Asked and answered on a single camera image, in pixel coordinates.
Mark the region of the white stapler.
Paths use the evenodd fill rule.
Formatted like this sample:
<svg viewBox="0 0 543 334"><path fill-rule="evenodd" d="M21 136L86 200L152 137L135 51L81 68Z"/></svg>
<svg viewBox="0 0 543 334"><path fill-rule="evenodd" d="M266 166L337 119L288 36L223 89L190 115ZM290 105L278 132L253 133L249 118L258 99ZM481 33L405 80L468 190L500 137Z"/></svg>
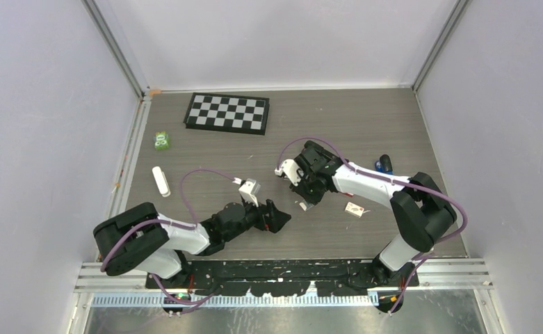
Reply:
<svg viewBox="0 0 543 334"><path fill-rule="evenodd" d="M153 174L154 181L160 195L163 196L164 198L170 196L171 194L170 186L168 184L167 178L162 168L160 166L153 167L152 174Z"/></svg>

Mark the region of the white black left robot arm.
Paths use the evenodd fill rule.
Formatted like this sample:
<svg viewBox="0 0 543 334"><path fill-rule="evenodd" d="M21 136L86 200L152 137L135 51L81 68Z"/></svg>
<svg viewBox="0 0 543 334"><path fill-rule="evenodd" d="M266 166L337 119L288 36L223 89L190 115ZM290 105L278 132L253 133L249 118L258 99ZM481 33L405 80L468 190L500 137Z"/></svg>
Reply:
<svg viewBox="0 0 543 334"><path fill-rule="evenodd" d="M230 202L196 224L169 218L144 202L100 223L92 235L107 276L139 270L180 288L190 277L185 254L210 256L251 228L278 233L290 220L272 200Z"/></svg>

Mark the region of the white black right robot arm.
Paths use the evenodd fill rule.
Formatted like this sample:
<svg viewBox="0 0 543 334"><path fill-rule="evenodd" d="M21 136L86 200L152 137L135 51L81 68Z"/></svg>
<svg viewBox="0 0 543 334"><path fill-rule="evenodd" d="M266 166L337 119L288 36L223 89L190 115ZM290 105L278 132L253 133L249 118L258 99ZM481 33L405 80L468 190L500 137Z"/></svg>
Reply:
<svg viewBox="0 0 543 334"><path fill-rule="evenodd" d="M293 159L278 161L275 175L310 205L327 192L360 196L390 209L398 234L372 260L369 270L376 285L392 285L401 269L443 240L457 220L457 206L431 176L411 177L369 170L307 139Z"/></svg>

